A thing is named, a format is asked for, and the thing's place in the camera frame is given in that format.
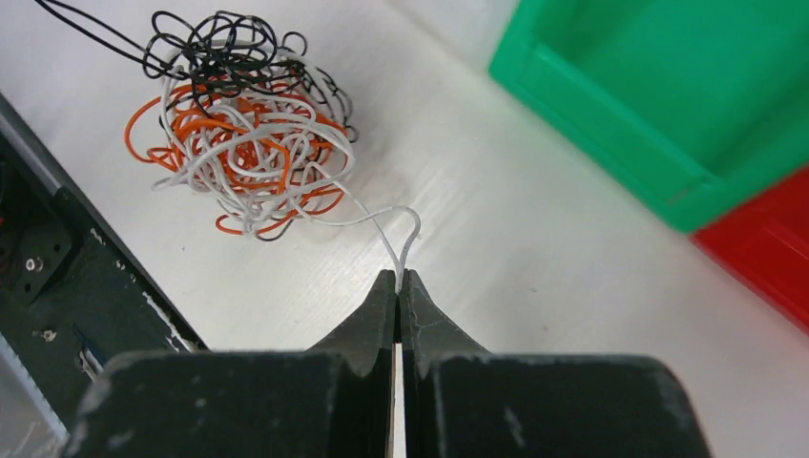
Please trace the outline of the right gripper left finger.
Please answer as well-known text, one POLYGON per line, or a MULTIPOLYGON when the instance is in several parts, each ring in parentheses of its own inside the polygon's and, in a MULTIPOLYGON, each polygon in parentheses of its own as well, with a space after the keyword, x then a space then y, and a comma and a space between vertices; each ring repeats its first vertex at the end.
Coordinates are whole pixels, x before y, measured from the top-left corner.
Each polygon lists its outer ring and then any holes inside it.
POLYGON ((140 351, 82 398, 66 457, 383 457, 397 296, 379 273, 303 351, 140 351))

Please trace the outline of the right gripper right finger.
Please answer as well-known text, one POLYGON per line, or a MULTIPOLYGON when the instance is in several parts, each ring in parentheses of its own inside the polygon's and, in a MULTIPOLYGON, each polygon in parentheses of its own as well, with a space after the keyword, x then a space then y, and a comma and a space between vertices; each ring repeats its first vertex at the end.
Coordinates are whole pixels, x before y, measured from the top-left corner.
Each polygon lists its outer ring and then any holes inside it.
POLYGON ((660 361, 503 354, 475 342, 414 271, 399 296, 407 447, 424 457, 707 457, 690 399, 660 361))

